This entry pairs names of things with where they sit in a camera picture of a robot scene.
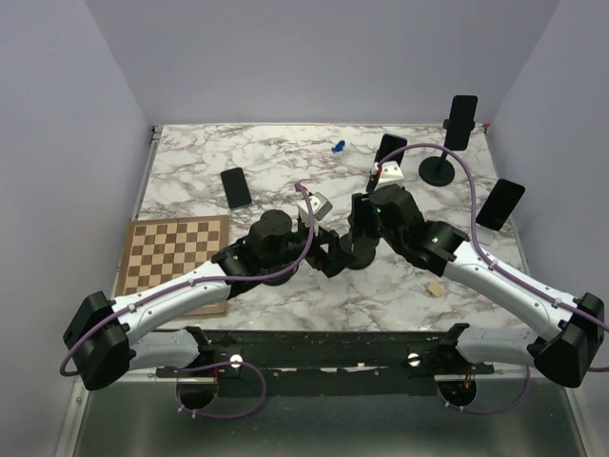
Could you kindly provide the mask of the teal smartphone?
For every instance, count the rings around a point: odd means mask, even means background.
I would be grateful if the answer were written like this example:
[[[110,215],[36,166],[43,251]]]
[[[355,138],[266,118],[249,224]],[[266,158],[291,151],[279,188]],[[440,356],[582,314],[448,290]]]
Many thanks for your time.
[[[251,194],[242,168],[227,169],[220,173],[228,207],[243,209],[252,204]]]

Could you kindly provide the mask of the black round-base phone stand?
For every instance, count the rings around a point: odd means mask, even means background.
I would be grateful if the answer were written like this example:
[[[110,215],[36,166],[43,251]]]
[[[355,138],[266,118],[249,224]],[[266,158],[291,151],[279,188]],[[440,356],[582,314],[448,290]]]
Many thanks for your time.
[[[290,278],[291,278],[291,274],[286,274],[283,276],[275,277],[274,279],[264,281],[264,284],[266,286],[270,286],[270,287],[277,287],[277,286],[281,286],[281,285],[285,284]]]

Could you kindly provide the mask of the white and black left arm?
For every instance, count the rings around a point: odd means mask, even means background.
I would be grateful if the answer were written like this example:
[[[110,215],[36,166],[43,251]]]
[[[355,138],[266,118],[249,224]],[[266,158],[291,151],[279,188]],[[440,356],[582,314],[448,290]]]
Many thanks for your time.
[[[59,371],[80,377],[89,390],[107,387],[143,357],[136,344],[180,315],[260,284],[282,284],[302,262],[333,277],[355,260],[351,235],[312,228],[303,218],[268,210],[246,236],[189,273],[114,299],[103,291],[88,295],[63,335],[68,354]]]

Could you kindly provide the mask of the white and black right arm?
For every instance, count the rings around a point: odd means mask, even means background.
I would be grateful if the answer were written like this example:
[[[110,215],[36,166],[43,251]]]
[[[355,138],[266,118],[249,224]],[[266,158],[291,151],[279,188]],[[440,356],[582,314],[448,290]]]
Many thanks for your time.
[[[488,255],[465,232],[423,218],[414,197],[399,185],[351,197],[348,217],[355,244],[385,242],[408,264],[471,288],[523,321],[523,330],[465,326],[438,349],[451,373],[470,363],[534,367],[563,387],[579,387],[604,339],[604,304],[586,292],[576,297],[549,288]]]

